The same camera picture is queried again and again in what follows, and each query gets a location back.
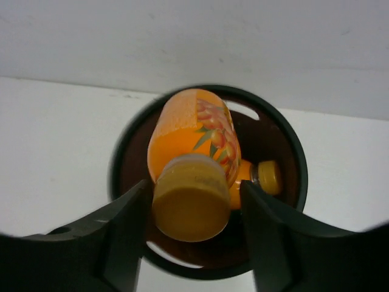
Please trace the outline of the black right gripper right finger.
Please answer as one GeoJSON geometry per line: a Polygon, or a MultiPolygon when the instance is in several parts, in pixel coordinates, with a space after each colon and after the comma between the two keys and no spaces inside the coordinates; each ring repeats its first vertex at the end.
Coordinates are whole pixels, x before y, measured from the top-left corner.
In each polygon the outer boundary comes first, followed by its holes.
{"type": "Polygon", "coordinates": [[[240,186],[257,291],[388,291],[388,224],[352,232],[240,186]]]}

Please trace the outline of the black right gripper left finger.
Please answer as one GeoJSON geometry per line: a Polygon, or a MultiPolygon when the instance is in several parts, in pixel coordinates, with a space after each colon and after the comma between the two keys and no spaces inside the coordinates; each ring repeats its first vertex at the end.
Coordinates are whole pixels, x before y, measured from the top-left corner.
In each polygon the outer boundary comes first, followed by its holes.
{"type": "Polygon", "coordinates": [[[1,235],[1,291],[135,291],[149,182],[48,234],[1,235]]]}

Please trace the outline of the orange juice bottle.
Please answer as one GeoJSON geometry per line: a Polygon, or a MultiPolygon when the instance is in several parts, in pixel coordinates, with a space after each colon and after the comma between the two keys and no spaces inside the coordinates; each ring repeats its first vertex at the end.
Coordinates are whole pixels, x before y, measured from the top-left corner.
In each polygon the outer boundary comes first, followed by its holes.
{"type": "Polygon", "coordinates": [[[239,210],[241,208],[241,199],[239,194],[241,181],[251,181],[253,178],[253,170],[255,170],[255,166],[251,162],[244,159],[241,160],[236,180],[229,189],[231,210],[239,210]]]}
{"type": "Polygon", "coordinates": [[[202,242],[222,232],[240,160],[232,117],[220,97],[191,88],[169,98],[147,152],[156,227],[181,242],[202,242]]]}

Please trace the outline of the orange juice bottle front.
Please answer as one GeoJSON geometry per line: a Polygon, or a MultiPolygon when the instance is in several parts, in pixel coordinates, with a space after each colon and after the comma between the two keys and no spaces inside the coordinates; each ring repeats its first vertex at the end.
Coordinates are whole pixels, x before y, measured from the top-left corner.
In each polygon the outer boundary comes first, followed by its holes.
{"type": "Polygon", "coordinates": [[[169,98],[147,152],[156,227],[181,242],[202,242],[222,232],[240,160],[232,117],[220,97],[191,88],[169,98]]]}

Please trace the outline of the clear bottle yellow cap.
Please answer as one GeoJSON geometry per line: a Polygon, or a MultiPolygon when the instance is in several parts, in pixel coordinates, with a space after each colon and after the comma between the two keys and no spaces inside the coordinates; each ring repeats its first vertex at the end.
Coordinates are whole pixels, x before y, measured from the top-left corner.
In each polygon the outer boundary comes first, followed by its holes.
{"type": "Polygon", "coordinates": [[[276,161],[263,161],[253,165],[250,175],[252,182],[269,195],[279,195],[283,190],[281,170],[276,161]]]}

